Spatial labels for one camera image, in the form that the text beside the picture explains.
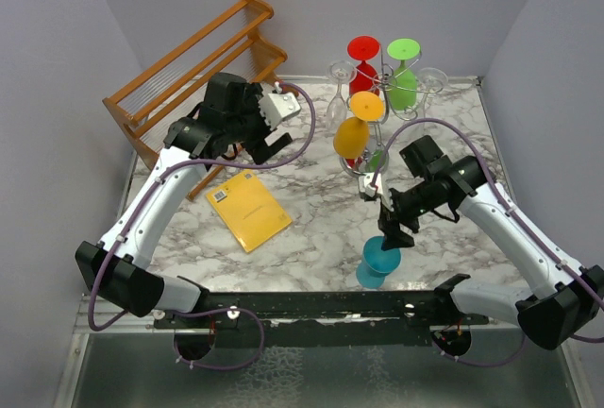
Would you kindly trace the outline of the orange plastic wine glass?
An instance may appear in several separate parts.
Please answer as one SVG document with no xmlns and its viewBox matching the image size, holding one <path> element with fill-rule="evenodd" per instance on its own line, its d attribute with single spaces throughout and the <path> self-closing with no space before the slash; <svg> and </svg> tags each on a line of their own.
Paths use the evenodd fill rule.
<svg viewBox="0 0 604 408">
<path fill-rule="evenodd" d="M 362 154 L 369 142 L 369 124 L 382 117 L 385 106 L 378 95 L 368 91 L 354 93 L 349 106 L 352 116 L 339 125 L 333 148 L 340 157 L 353 160 Z"/>
</svg>

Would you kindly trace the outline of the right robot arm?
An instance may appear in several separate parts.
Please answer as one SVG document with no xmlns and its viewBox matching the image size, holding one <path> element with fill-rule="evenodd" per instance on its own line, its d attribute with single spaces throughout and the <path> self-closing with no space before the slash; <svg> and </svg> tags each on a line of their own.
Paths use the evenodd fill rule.
<svg viewBox="0 0 604 408">
<path fill-rule="evenodd" d="M 387 188 L 378 173 L 359 182 L 361 194 L 380 200 L 383 249 L 413 247 L 420 217 L 446 205 L 450 221 L 471 220 L 526 282 L 511 287 L 455 276 L 434 291 L 433 312 L 441 322 L 485 315 L 519 327 L 535 345 L 553 350 L 595 318 L 603 299 L 602 268 L 584 266 L 547 238 L 504 187 L 493 182 L 478 157 L 453 162 L 429 136 L 409 144 L 400 155 L 421 183 L 399 192 Z"/>
</svg>

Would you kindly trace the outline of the red plastic wine glass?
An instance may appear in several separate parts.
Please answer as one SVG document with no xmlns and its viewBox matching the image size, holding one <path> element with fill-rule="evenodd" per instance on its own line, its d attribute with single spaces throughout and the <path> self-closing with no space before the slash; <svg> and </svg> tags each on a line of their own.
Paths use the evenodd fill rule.
<svg viewBox="0 0 604 408">
<path fill-rule="evenodd" d="M 356 67 L 356 76 L 349 82 L 349 93 L 351 95 L 359 92 L 378 93 L 378 87 L 374 83 L 377 70 L 369 63 L 380 50 L 380 43 L 371 36 L 358 36 L 350 41 L 347 53 L 353 60 L 359 62 Z"/>
</svg>

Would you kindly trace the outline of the green plastic wine glass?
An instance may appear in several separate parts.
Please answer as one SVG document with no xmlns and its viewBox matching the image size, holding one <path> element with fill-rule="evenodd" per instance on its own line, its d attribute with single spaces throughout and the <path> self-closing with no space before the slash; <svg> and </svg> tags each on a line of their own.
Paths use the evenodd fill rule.
<svg viewBox="0 0 604 408">
<path fill-rule="evenodd" d="M 399 61 L 399 66 L 389 79 L 387 95 L 394 111 L 406 111 L 416 102 L 417 81 L 411 63 L 420 55 L 421 45 L 414 39 L 401 38 L 388 45 L 387 53 L 393 60 Z"/>
</svg>

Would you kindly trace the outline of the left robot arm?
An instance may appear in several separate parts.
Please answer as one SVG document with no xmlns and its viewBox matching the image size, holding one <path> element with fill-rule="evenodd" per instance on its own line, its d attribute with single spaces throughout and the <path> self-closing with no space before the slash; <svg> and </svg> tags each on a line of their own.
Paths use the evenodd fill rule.
<svg viewBox="0 0 604 408">
<path fill-rule="evenodd" d="M 78 247 L 88 288 L 138 317 L 176 311 L 184 325 L 202 325 L 209 313 L 202 287 L 148 270 L 159 238 L 218 158 L 240 145 L 254 163 L 266 162 L 292 141 L 284 134 L 267 144 L 267 137 L 300 110 L 293 93 L 267 93 L 229 73 L 212 76 L 203 100 L 169 126 L 150 176 L 117 223 L 97 243 Z"/>
</svg>

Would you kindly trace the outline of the blue plastic wine glass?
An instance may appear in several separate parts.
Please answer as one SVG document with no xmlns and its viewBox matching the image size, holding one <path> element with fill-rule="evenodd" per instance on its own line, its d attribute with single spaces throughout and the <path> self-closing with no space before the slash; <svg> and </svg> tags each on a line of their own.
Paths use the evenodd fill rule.
<svg viewBox="0 0 604 408">
<path fill-rule="evenodd" d="M 399 248 L 383 250 L 384 238 L 374 236 L 368 239 L 362 250 L 361 262 L 356 269 L 358 283 L 368 289 L 378 289 L 401 263 Z"/>
</svg>

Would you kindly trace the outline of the clear champagne flute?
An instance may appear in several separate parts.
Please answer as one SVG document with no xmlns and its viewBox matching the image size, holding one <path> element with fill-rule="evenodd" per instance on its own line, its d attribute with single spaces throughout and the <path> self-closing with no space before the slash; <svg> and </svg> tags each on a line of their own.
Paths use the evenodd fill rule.
<svg viewBox="0 0 604 408">
<path fill-rule="evenodd" d="M 428 100 L 440 94 L 447 85 L 448 76 L 444 71 L 432 67 L 421 68 L 416 74 L 416 102 L 404 111 L 403 121 L 409 123 L 424 119 L 427 116 Z"/>
<path fill-rule="evenodd" d="M 347 60 L 334 61 L 328 66 L 327 77 L 336 84 L 336 93 L 327 106 L 326 126 L 329 131 L 335 131 L 347 115 L 343 85 L 355 79 L 356 68 Z"/>
</svg>

